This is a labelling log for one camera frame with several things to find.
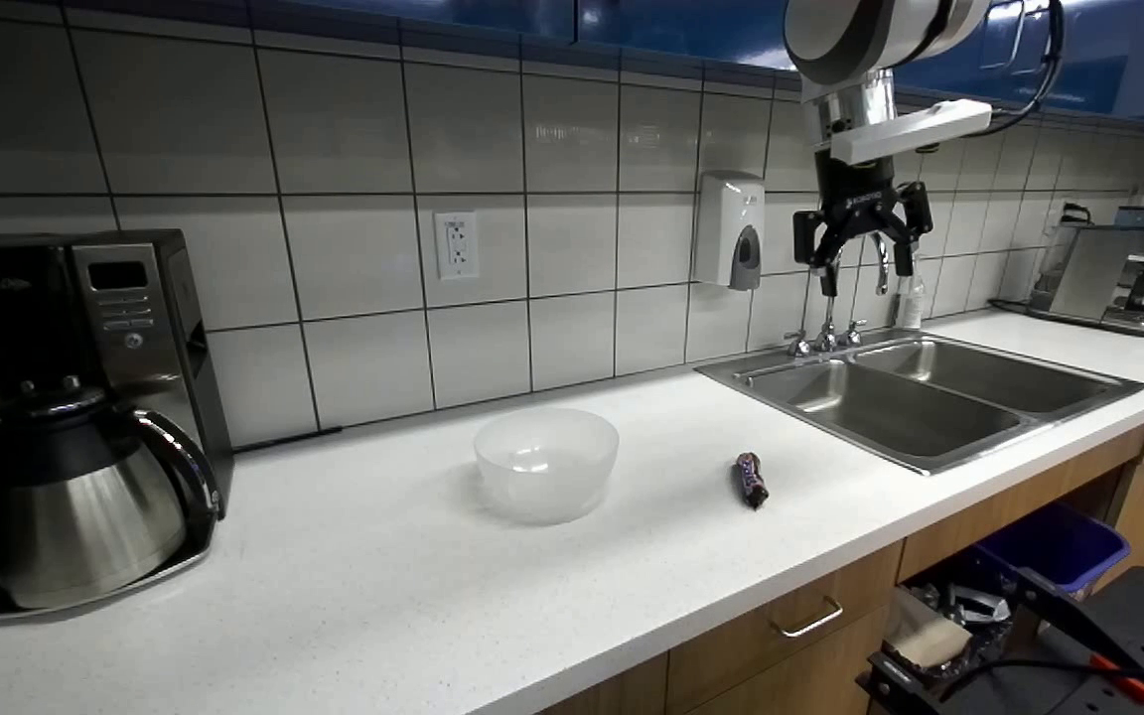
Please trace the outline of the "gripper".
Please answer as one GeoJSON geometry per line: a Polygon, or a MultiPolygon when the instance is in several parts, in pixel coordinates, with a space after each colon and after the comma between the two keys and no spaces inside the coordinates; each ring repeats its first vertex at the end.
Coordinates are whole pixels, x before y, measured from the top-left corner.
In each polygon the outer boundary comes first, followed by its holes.
{"type": "Polygon", "coordinates": [[[820,209],[791,219],[794,261],[820,277],[827,299],[839,297],[841,256],[855,236],[869,232],[877,252],[876,291],[889,289],[890,259],[896,276],[916,271],[919,239],[934,230],[925,183],[895,186],[891,157],[848,164],[823,149],[815,154],[820,209]]]}

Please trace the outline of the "brown wrapped candy bar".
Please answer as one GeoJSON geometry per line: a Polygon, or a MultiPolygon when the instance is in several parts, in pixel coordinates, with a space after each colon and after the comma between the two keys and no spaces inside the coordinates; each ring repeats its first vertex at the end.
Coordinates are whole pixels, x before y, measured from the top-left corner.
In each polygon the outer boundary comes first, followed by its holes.
{"type": "Polygon", "coordinates": [[[734,461],[734,476],[740,486],[744,503],[753,510],[758,510],[769,498],[766,480],[760,467],[760,458],[753,452],[741,453],[734,461]]]}

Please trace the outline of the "translucent white bowl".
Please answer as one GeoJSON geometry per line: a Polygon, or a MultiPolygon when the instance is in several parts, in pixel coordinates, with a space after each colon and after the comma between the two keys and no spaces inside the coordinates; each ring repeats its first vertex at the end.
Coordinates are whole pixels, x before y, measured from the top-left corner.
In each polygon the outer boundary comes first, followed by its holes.
{"type": "Polygon", "coordinates": [[[598,413],[548,406],[495,418],[474,438],[482,502],[523,524],[575,521],[607,498],[619,448],[598,413]]]}

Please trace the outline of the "clear soap bottle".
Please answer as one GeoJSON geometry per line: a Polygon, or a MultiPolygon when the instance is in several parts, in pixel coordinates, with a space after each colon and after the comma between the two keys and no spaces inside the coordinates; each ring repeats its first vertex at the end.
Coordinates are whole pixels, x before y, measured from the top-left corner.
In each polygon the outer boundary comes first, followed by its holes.
{"type": "Polygon", "coordinates": [[[912,273],[899,277],[896,293],[895,329],[921,329],[925,320],[925,269],[922,262],[913,259],[912,273]]]}

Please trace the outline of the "chrome tap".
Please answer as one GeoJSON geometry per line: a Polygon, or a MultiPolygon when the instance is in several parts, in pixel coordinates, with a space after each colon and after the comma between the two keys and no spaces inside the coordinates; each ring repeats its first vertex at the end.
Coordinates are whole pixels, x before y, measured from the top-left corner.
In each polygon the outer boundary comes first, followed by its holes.
{"type": "Polygon", "coordinates": [[[839,294],[826,297],[821,291],[821,281],[812,273],[800,273],[804,311],[800,325],[786,331],[782,336],[785,345],[791,345],[799,337],[807,337],[815,353],[835,352],[849,348],[849,329],[861,335],[866,329],[885,329],[893,325],[895,288],[898,276],[895,275],[893,261],[887,261],[885,271],[881,270],[880,254],[884,252],[890,257],[891,244],[873,235],[861,241],[861,248],[855,243],[845,245],[839,267],[839,294]]]}

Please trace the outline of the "steel double sink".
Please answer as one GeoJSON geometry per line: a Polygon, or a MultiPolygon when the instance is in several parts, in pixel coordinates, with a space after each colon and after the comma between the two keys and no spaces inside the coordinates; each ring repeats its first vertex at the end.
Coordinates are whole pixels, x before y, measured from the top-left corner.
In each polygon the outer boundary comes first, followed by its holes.
{"type": "Polygon", "coordinates": [[[1143,392],[1138,380],[921,331],[700,372],[917,474],[936,475],[1143,392]]]}

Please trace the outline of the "steel espresso machine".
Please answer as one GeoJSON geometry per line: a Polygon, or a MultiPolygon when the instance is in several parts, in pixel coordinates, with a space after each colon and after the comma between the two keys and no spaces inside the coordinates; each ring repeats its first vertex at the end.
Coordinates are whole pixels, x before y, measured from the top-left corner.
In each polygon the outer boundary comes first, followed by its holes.
{"type": "Polygon", "coordinates": [[[1063,201],[1031,275],[990,307],[1144,337],[1144,198],[1103,219],[1085,201],[1063,201]]]}

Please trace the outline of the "blue bin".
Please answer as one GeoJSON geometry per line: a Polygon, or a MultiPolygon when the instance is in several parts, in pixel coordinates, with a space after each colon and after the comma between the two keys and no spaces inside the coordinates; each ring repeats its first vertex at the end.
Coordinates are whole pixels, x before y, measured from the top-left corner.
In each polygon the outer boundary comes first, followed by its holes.
{"type": "Polygon", "coordinates": [[[1030,567],[1073,597],[1093,590],[1131,553],[1117,529],[1057,502],[1004,525],[974,548],[1004,573],[1030,567]]]}

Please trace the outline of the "wooden drawer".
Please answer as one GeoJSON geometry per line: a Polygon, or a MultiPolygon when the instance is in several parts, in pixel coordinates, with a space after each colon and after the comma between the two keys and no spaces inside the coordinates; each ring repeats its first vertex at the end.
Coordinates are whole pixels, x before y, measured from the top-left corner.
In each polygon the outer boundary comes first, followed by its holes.
{"type": "Polygon", "coordinates": [[[791,660],[884,606],[895,587],[901,553],[903,542],[896,540],[672,648],[664,702],[666,715],[694,710],[728,689],[740,686],[746,680],[791,660]],[[800,639],[782,639],[771,629],[770,621],[793,628],[821,614],[823,596],[839,599],[844,615],[800,639]]]}

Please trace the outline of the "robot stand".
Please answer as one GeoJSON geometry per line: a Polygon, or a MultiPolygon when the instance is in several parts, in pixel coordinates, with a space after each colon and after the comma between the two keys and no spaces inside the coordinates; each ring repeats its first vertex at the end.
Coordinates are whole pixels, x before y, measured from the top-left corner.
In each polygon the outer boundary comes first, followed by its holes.
{"type": "Polygon", "coordinates": [[[1144,715],[1144,567],[1085,599],[1022,567],[1011,601],[1043,623],[1027,648],[939,692],[877,652],[858,686],[881,715],[1144,715]]]}

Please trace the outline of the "orange and black clamp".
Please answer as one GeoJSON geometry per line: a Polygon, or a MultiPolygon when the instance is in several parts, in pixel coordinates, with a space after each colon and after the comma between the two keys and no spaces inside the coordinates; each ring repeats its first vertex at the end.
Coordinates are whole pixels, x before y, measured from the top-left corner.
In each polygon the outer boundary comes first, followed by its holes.
{"type": "Polygon", "coordinates": [[[1121,704],[1144,706],[1144,567],[1127,570],[1085,601],[1025,567],[1014,594],[1049,630],[1009,668],[1060,680],[1063,692],[1093,683],[1121,704]]]}

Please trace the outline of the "black and silver coffee maker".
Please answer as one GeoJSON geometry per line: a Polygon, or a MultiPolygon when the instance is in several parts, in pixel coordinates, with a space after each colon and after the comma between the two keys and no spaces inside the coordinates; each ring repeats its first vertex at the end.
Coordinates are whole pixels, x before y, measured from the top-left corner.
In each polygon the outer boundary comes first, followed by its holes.
{"type": "MultiPolygon", "coordinates": [[[[69,375],[176,421],[209,456],[227,505],[235,448],[180,230],[0,235],[0,410],[23,381],[69,375]]],[[[196,530],[162,569],[86,605],[27,611],[0,587],[0,622],[58,619],[182,573],[209,555],[217,527],[196,530]]]]}

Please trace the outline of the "steel coffee carafe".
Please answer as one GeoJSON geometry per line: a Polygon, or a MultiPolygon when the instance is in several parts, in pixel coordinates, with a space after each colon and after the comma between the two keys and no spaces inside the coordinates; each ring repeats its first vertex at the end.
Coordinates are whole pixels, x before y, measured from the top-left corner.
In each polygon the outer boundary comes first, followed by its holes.
{"type": "Polygon", "coordinates": [[[225,516],[199,442],[76,375],[23,381],[0,410],[0,587],[27,611],[77,607],[162,569],[225,516]]]}

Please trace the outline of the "white wall soap dispenser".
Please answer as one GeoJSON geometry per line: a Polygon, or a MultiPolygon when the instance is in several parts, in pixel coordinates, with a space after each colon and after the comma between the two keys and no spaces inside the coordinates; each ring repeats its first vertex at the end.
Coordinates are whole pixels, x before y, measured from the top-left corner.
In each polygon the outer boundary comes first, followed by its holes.
{"type": "Polygon", "coordinates": [[[766,186],[740,170],[709,170],[696,204],[691,280],[734,291],[758,289],[766,232],[766,186]]]}

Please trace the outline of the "white wall socket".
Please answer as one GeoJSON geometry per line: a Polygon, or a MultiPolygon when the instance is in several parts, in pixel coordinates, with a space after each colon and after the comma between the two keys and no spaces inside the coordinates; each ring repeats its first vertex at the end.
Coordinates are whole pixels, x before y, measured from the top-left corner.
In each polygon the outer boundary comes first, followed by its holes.
{"type": "Polygon", "coordinates": [[[480,276],[476,213],[432,213],[432,235],[440,281],[477,279],[480,276]]]}

